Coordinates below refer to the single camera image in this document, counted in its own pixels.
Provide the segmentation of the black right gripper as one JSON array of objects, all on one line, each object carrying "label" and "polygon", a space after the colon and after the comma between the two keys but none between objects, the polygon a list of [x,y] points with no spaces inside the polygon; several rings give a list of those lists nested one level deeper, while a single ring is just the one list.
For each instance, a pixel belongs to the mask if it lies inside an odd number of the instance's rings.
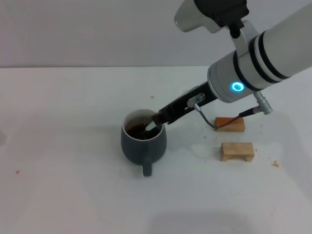
[{"label": "black right gripper", "polygon": [[152,121],[156,125],[162,125],[165,123],[171,124],[193,111],[194,107],[188,106],[188,101],[192,98],[196,98],[196,103],[199,107],[206,105],[214,100],[216,100],[216,96],[211,91],[208,82],[204,82],[182,96],[178,97],[164,108],[159,110],[157,113],[151,116]]}]

